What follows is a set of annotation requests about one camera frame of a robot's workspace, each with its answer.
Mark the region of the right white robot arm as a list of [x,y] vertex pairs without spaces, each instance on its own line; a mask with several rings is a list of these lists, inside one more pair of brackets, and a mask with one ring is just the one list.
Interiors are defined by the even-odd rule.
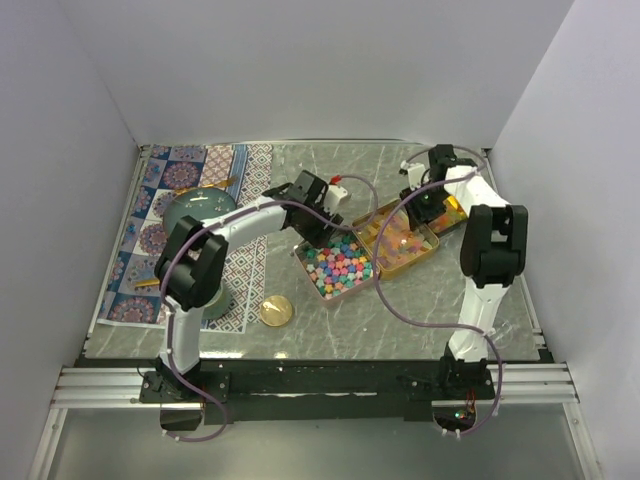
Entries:
[[466,215],[460,267],[466,278],[458,318],[447,351],[457,361],[488,358],[485,335],[493,328],[498,308],[526,264],[528,210],[503,199],[484,179],[484,161],[456,155],[456,147],[438,144],[401,162],[399,173],[408,186],[400,192],[411,229],[428,225],[446,214],[445,201],[453,198]]

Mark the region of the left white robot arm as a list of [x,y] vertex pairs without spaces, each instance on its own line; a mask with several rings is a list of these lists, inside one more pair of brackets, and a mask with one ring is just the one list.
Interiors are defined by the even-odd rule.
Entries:
[[324,247],[343,218],[349,199],[338,176],[326,182],[307,170],[297,179],[265,191],[257,200],[223,216],[197,220],[189,215],[174,226],[156,265],[163,303],[170,312],[161,365],[169,371],[163,389],[174,400],[198,392],[199,335],[206,306],[226,296],[227,255],[271,233],[291,228],[314,247]]

